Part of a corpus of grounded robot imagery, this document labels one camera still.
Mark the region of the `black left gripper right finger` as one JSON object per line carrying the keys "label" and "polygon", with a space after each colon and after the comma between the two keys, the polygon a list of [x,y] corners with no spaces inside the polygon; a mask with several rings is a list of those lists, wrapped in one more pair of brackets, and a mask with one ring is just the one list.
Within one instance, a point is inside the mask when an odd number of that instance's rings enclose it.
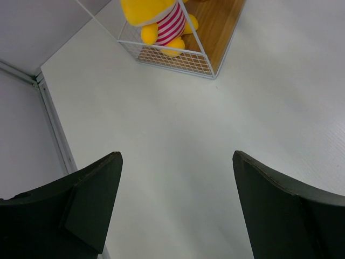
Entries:
{"label": "black left gripper right finger", "polygon": [[344,258],[344,196],[242,151],[235,151],[232,161],[254,258]]}

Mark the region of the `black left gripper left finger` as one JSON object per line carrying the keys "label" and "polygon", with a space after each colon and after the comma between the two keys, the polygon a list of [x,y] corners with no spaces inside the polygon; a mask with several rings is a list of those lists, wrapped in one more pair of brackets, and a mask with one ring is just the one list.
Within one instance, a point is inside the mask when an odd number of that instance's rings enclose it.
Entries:
{"label": "black left gripper left finger", "polygon": [[97,258],[123,158],[112,152],[39,188],[1,200],[1,258]]}

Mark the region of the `yellow bear plush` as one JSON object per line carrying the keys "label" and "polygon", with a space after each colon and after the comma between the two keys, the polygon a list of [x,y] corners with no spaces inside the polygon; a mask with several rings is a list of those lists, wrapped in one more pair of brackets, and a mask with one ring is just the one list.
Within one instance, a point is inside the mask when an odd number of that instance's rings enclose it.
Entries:
{"label": "yellow bear plush", "polygon": [[199,27],[198,20],[185,14],[176,0],[122,0],[121,7],[127,22],[141,29],[141,39],[147,45],[162,46],[169,57],[179,56],[185,49],[183,35]]}

